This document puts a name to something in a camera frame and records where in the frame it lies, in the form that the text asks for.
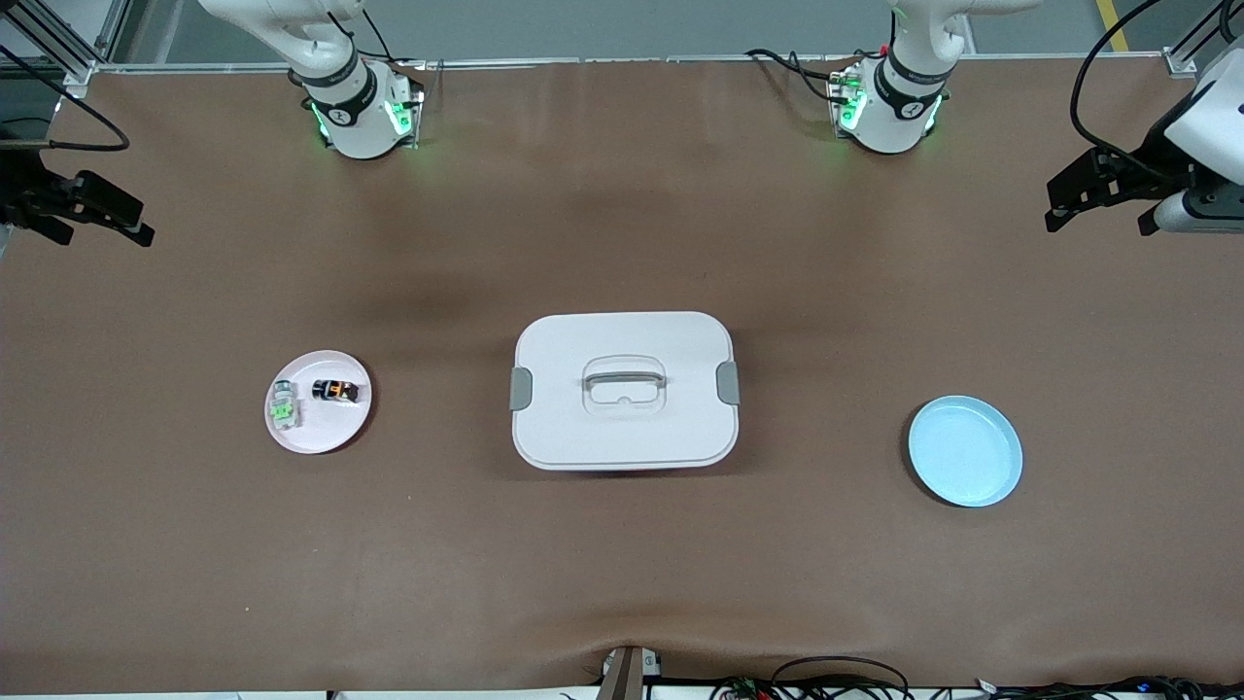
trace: box handle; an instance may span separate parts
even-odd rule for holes
[[[657,387],[666,385],[666,378],[658,373],[596,373],[583,378],[583,387],[593,384],[612,384],[621,382],[651,382]]]

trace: small bottle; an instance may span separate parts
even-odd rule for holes
[[[355,404],[358,402],[358,385],[336,379],[317,379],[311,385],[311,398],[321,402]]]
[[[277,380],[272,385],[272,399],[267,403],[267,415],[276,430],[290,430],[299,425],[299,403],[294,398],[294,385]]]

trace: white lid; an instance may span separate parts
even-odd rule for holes
[[[545,316],[515,366],[514,445],[540,469],[698,467],[734,448],[730,333],[707,313]]]

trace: white plate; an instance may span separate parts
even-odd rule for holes
[[[970,509],[1005,499],[1024,471],[1024,451],[1010,421],[970,397],[926,404],[912,421],[907,449],[933,494]]]
[[[289,430],[276,430],[267,414],[272,397],[272,384],[277,380],[294,384],[294,398],[299,404],[299,425]],[[311,398],[311,385],[317,379],[336,379],[358,387],[358,403],[342,404]],[[302,455],[318,455],[336,450],[363,428],[372,410],[372,380],[358,361],[336,349],[316,349],[294,361],[267,385],[264,394],[264,424],[272,440],[281,448]]]

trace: light blue round plate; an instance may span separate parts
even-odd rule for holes
[[[1024,451],[1010,421],[972,397],[926,404],[912,421],[907,450],[933,494],[969,509],[1005,499],[1024,471]]]

